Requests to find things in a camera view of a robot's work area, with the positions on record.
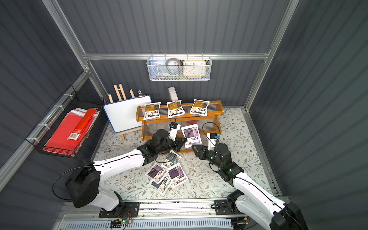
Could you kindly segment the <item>purple coffee bag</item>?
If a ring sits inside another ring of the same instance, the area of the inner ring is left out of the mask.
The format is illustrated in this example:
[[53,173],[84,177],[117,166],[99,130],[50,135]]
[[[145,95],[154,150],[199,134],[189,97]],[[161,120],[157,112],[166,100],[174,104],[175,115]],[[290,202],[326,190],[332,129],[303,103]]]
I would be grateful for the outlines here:
[[179,163],[168,169],[168,172],[172,180],[172,188],[177,188],[188,181],[188,177]]
[[181,130],[184,137],[187,139],[185,148],[190,148],[192,145],[202,144],[198,124],[181,127]]
[[158,164],[155,164],[146,172],[145,175],[158,184],[165,178],[167,174],[167,169]]

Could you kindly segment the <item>yellow coffee bag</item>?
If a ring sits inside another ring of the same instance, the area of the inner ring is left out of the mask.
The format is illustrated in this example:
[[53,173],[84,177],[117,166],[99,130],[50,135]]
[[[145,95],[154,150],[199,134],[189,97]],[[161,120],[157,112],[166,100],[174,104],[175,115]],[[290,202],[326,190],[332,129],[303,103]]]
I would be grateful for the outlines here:
[[199,116],[206,117],[208,115],[209,105],[210,105],[210,101],[195,99],[189,113],[191,115],[199,115]]
[[158,103],[146,103],[144,106],[144,120],[160,118],[160,106],[161,102]]
[[182,100],[167,102],[168,118],[174,118],[185,114]]

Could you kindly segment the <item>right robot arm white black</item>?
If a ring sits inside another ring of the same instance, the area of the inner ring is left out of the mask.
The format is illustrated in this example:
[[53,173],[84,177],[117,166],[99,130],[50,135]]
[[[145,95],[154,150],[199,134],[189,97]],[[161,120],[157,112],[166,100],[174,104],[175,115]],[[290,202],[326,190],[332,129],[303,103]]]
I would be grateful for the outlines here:
[[203,145],[193,145],[192,149],[196,157],[216,166],[219,176],[235,188],[227,196],[229,210],[249,216],[265,230],[308,229],[301,209],[293,202],[287,204],[254,182],[232,160],[226,144],[217,144],[212,150]]

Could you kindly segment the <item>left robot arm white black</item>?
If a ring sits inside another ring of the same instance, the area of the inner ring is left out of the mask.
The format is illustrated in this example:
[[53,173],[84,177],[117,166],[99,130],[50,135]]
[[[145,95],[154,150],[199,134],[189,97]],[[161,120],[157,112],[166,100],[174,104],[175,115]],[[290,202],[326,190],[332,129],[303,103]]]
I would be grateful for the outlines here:
[[168,131],[159,129],[151,140],[126,154],[95,162],[83,160],[82,166],[75,168],[65,182],[74,207],[92,205],[106,211],[122,210],[125,206],[122,197],[118,192],[102,188],[104,181],[125,171],[145,166],[157,160],[160,154],[172,150],[179,152],[186,142],[184,137],[172,139]]

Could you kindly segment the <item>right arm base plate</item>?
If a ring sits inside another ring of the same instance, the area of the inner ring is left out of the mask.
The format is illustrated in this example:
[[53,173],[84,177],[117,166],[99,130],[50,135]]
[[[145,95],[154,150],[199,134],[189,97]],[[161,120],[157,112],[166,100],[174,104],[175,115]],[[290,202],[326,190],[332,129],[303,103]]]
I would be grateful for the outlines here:
[[229,203],[226,199],[215,200],[211,207],[214,208],[216,215],[245,215],[233,203]]

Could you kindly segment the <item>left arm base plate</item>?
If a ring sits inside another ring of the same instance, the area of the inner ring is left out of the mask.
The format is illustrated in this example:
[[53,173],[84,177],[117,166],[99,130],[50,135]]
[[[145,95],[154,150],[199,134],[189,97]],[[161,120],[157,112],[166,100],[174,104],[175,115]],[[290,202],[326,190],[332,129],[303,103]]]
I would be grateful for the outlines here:
[[139,209],[139,202],[124,202],[123,204],[119,204],[112,211],[101,209],[99,213],[99,218],[135,218],[138,216]]

